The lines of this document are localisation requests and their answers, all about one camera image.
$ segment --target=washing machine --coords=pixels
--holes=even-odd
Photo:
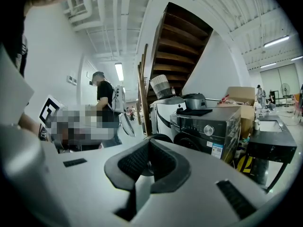
[[[186,110],[185,101],[179,96],[153,102],[150,105],[152,133],[165,134],[173,141],[174,137],[170,127],[170,115],[178,109]]]
[[[173,142],[230,163],[240,137],[240,107],[211,109],[211,112],[202,116],[183,115],[180,112],[171,114],[170,127]]]

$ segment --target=wooden staircase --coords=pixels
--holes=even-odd
[[[164,74],[170,87],[174,87],[176,94],[180,95],[213,29],[196,15],[173,3],[166,7],[158,28],[151,79]],[[148,105],[156,100],[155,92],[149,86]]]

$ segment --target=fluorescent light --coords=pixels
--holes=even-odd
[[[299,57],[293,58],[293,59],[291,59],[291,61],[295,61],[295,60],[298,60],[298,59],[301,59],[301,58],[303,58],[303,56],[299,56]]]
[[[288,39],[289,39],[289,36],[286,35],[286,36],[283,36],[282,38],[279,38],[279,39],[276,39],[276,40],[273,40],[273,41],[271,41],[271,42],[269,42],[269,43],[264,44],[264,47],[269,47],[269,46],[271,46],[271,45],[280,43],[280,42],[285,41],[285,40],[288,40]]]
[[[276,63],[271,63],[271,64],[268,64],[268,65],[265,65],[265,66],[261,66],[260,68],[267,67],[267,66],[273,66],[273,65],[276,65]]]
[[[119,77],[119,81],[123,81],[124,77],[123,77],[122,63],[116,63],[115,67]]]

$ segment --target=vent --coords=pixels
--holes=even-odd
[[[229,180],[217,182],[217,186],[240,219],[244,219],[256,211]]]
[[[63,164],[65,165],[65,167],[70,167],[70,166],[79,165],[79,164],[82,164],[85,162],[87,162],[87,160],[84,158],[81,158],[81,159],[76,159],[76,160],[72,160],[72,161],[64,161]]]

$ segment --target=black table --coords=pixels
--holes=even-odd
[[[283,163],[278,174],[270,186],[266,189],[269,192],[279,180],[287,164],[291,163],[297,145],[286,125],[277,115],[269,115],[258,118],[260,121],[277,121],[282,132],[256,131],[252,130],[246,154],[251,157],[276,161]],[[249,157],[245,157],[243,167],[245,167]]]

